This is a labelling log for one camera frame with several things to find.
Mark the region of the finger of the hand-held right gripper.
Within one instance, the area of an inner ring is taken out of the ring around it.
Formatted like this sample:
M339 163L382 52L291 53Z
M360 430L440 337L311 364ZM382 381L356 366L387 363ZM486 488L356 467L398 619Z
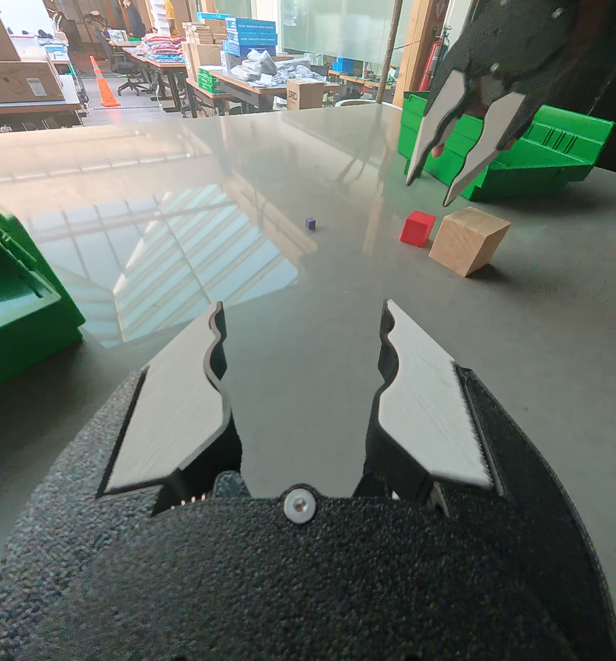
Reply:
M451 70L438 93L430 96L431 106L419 125L406 174L406 186L411 186L415 178L421 175L431 150L440 143L452 121L457 121L461 116L467 96L466 74L458 70Z
M489 105L477 143L467 153L459 173L453 178L444 198L443 207L451 204L479 174L498 156L508 138L506 132L519 117L523 94L506 94Z

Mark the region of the green plastic bin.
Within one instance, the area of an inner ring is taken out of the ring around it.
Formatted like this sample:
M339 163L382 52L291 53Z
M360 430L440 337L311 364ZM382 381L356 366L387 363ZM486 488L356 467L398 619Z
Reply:
M398 152L408 172L424 114L428 92L404 94ZM464 115L437 159L428 155L424 172L449 187L477 143L484 121ZM461 196L471 202L542 196L558 192L570 182L583 181L599 158L615 122L544 105L532 124L509 151L498 154Z
M80 342L84 323L23 224L0 206L0 384Z

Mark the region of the large plain wooden cube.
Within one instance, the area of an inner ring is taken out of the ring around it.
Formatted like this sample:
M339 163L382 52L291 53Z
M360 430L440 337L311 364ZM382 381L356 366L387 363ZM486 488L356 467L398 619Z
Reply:
M472 206L452 212L441 222L429 258L468 277L490 262L510 226Z

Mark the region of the red wooden cube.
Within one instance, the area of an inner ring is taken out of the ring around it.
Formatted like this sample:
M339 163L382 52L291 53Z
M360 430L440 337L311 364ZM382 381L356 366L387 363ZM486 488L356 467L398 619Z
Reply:
M414 210L406 217L400 241L415 247L423 247L431 235L436 216Z

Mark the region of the red fire extinguisher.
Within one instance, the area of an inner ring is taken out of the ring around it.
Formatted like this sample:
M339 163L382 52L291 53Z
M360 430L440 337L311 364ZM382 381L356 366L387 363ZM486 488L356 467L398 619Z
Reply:
M443 26L442 33L432 45L426 67L419 82L418 91L421 93L428 92L431 88L436 69L449 49L450 31L451 27L445 24Z

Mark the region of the wooden pillar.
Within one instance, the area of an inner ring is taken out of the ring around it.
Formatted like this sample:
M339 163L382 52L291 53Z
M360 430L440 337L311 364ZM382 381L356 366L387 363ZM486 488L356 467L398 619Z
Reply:
M417 91L429 54L440 37L449 1L412 1L393 104L402 107L404 94Z

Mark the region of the bare tree trunk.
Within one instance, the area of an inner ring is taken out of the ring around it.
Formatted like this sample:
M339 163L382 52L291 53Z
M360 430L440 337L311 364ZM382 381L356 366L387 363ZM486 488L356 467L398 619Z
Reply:
M383 65L382 65L382 68L381 68L381 78L380 78L380 81L379 81L378 92L377 92L377 96L376 96L376 99L375 99L375 103L378 104L378 105L383 104L383 99L384 99L385 89L386 89L386 82L387 82L387 79L388 79L389 68L390 68L392 57L393 57L393 51L394 51L394 48L395 48L396 33L397 33L397 30L398 30L398 25L399 25L399 21L400 21L402 6L403 6L403 1L402 0L394 1L393 13L392 13L390 29L389 29L389 35L388 35L387 43L386 43L385 58L384 58Z

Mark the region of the pile of grey plastic bags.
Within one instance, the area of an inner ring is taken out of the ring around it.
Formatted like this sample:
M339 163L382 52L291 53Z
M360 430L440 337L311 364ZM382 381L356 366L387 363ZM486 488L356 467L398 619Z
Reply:
M254 87L286 87L287 80L309 80L314 72L305 58L274 60L266 51L252 50L229 72L231 78L250 83Z

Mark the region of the stack of blue boxes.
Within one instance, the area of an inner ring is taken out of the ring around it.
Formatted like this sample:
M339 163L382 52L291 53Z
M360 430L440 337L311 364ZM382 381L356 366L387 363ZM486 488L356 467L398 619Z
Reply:
M276 56L278 33L275 21L228 17L225 27L224 52L241 58L246 58L251 50L267 51L270 56Z

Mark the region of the long wooden work table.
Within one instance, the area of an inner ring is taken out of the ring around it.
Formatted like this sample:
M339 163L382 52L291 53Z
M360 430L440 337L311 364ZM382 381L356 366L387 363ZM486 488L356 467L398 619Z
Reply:
M197 108L205 113L209 108L213 110L214 116L225 116L231 112L228 103L239 103L242 114L270 112L274 109L276 98L287 100L286 87L252 87L236 78L229 78L220 67L208 67L207 73L219 81L215 92L200 87L197 81L189 78L185 81L193 116Z

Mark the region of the stack of folded clothes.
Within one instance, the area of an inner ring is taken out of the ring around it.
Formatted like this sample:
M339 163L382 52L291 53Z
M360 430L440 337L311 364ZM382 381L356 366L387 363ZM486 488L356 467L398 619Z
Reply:
M182 37L161 34L146 34L141 38L141 53L156 63L183 64Z

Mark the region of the black office chair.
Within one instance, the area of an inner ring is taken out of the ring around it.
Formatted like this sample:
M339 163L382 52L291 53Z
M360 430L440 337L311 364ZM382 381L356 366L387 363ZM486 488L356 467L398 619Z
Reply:
M124 89L132 90L137 96L139 96L141 92L149 94L151 89L146 85L147 80L145 79L139 65L127 60L127 57L122 52L117 52L113 46L109 45L101 30L95 29L95 36L106 53L110 70L113 73L125 76L127 80L117 88L118 96L122 96L122 91Z

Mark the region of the orange traffic cone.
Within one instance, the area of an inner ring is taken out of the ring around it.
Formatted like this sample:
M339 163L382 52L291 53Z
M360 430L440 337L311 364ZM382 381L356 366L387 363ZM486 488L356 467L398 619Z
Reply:
M121 103L119 103L116 100L115 96L113 95L113 92L111 91L110 87L106 82L103 72L100 70L98 66L97 60L93 55L90 55L89 59L95 74L95 80L98 86L101 106L106 109L120 108Z

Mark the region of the wooden-top work table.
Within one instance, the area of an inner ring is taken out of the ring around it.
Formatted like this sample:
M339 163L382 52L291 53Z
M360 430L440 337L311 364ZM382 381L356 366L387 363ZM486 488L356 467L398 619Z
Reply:
M82 109L80 103L66 101L0 103L0 127L7 125L20 130L17 126L23 123L47 125L49 118L61 128L82 126L79 116Z

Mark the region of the scribbled cardboard box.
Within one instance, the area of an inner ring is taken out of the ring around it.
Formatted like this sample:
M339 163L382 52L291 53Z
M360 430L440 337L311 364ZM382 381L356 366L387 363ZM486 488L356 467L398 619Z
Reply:
M50 62L0 62L0 103L64 100L59 77Z

